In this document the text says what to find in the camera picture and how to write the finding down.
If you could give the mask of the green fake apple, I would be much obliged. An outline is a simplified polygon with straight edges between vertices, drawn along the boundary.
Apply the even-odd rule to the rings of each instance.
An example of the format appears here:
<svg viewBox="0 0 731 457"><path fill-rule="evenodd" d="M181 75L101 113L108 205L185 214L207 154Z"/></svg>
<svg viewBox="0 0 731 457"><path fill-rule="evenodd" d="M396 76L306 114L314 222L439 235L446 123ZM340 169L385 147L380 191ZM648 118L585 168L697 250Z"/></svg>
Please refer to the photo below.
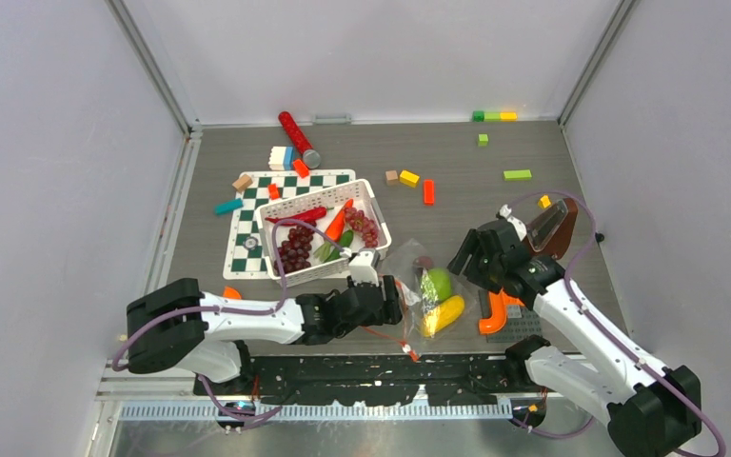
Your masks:
<svg viewBox="0 0 731 457"><path fill-rule="evenodd" d="M420 278L422 297L430 304L438 304L453 295L449 272L444 268L427 269Z"/></svg>

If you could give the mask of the yellow fake banana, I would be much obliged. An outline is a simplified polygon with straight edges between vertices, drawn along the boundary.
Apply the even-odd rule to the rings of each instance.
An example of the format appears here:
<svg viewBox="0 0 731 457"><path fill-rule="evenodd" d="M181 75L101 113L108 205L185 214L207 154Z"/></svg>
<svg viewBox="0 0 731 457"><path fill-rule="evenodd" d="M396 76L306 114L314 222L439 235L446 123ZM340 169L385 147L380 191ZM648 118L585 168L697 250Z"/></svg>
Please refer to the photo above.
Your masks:
<svg viewBox="0 0 731 457"><path fill-rule="evenodd" d="M458 320L464 312L465 303L461 295L453 295L426 312L422 323L421 332L425 338L433 338Z"/></svg>

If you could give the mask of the clear zip top bag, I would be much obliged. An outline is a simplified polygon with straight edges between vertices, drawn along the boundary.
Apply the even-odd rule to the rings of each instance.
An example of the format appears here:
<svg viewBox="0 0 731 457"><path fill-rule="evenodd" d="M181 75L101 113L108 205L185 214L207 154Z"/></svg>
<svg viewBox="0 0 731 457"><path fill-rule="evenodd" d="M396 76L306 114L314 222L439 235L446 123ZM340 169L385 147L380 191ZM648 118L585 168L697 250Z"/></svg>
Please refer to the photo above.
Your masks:
<svg viewBox="0 0 731 457"><path fill-rule="evenodd" d="M475 293L418 240L392 250L381 263L381 273L395 280L402 322L394 333L376 328L370 332L398 343L412 361L459 352L458 341L476 332Z"/></svg>

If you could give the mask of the green fake chili pepper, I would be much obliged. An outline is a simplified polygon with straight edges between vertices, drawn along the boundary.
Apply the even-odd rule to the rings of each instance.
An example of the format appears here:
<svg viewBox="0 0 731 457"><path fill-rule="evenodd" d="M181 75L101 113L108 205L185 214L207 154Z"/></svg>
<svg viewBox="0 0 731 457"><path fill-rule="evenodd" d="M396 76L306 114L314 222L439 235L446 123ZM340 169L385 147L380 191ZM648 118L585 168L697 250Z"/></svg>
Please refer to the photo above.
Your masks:
<svg viewBox="0 0 731 457"><path fill-rule="evenodd" d="M351 245L353 239L354 231L352 229L347 229L341 234L339 240L337 241L337 244L341 248L348 248ZM314 257L318 260L323 261L324 263L327 263L339 259L340 254L341 252L336 249L331 243L324 242L319 248L316 249L316 251L314 252Z"/></svg>

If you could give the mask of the orange fake carrot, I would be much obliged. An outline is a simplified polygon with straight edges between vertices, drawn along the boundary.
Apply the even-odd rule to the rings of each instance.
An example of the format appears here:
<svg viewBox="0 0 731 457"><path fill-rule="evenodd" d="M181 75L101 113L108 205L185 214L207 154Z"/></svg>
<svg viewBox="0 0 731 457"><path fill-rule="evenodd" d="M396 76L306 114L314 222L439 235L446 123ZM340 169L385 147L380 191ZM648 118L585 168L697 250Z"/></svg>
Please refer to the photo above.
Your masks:
<svg viewBox="0 0 731 457"><path fill-rule="evenodd" d="M340 208L340 210L335 214L332 221L329 223L328 227L326 228L325 235L333 242L338 242L340 237L342 236L342 233L344 231L345 227L345 219L346 219L346 213L349 209L353 207L354 200L349 199L347 200L343 206Z"/></svg>

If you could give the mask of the purple fake grapes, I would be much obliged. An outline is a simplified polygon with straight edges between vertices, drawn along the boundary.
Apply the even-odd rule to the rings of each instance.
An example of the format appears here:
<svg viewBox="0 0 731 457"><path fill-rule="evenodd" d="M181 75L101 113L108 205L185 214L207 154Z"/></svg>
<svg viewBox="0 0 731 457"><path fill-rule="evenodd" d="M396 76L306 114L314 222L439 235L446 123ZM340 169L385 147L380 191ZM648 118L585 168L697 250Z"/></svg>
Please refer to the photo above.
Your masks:
<svg viewBox="0 0 731 457"><path fill-rule="evenodd" d="M305 227L291 227L277 250L283 273L290 274L311 267L310 257L314 231Z"/></svg>

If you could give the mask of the pink fake grapes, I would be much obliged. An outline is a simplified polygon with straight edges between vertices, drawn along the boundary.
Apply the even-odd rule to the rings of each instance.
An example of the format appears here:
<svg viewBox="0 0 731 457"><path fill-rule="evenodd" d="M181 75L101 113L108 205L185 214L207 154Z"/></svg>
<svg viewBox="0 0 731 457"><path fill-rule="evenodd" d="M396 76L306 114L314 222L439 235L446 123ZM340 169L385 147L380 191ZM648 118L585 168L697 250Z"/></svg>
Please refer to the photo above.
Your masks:
<svg viewBox="0 0 731 457"><path fill-rule="evenodd" d="M380 231L378 224L367 217L361 209L346 208L345 223L360 237L366 248L376 248L379 245Z"/></svg>

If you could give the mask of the red fake chili pepper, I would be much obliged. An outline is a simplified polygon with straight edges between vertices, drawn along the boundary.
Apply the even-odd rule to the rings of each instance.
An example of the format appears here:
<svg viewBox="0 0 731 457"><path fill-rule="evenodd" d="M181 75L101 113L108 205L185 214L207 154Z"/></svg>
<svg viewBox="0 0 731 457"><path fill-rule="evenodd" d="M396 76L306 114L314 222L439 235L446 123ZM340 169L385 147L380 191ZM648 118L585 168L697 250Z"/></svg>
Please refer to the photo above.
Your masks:
<svg viewBox="0 0 731 457"><path fill-rule="evenodd" d="M322 219L326 217L328 212L328 208L326 207L316 207L313 209L308 209L303 212L283 217L283 218L274 218L274 217L267 217L266 220L272 224L276 224L277 222L286 220L286 219L292 219L297 221L302 221L306 223L314 223L319 219Z"/></svg>

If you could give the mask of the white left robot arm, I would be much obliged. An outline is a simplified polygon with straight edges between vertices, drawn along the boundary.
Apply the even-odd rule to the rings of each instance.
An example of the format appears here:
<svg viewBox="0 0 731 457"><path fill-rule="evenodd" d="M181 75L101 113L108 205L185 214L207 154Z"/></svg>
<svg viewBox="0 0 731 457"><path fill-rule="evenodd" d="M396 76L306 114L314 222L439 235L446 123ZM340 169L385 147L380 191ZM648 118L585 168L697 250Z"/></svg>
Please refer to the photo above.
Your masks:
<svg viewBox="0 0 731 457"><path fill-rule="evenodd" d="M348 280L343 291L282 302L230 299L184 278L127 306L128 338L112 368L133 374L185 369L241 394L254 379L245 342L325 345L360 327L397 325L404 311L404 297L390 276L377 283Z"/></svg>

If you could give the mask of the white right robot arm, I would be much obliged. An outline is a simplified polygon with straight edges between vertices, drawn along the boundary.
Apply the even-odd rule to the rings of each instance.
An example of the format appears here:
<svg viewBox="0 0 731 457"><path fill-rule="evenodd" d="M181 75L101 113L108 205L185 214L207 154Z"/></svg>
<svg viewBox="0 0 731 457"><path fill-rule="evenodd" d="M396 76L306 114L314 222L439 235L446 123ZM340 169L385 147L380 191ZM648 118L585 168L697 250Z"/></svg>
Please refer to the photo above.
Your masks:
<svg viewBox="0 0 731 457"><path fill-rule="evenodd" d="M470 229L448 270L520 299L584 356L576 362L540 336L508 349L505 378L517 390L547 387L603 425L624 456L666 456L701 433L701 382L631 341L548 255L533 255L508 216Z"/></svg>

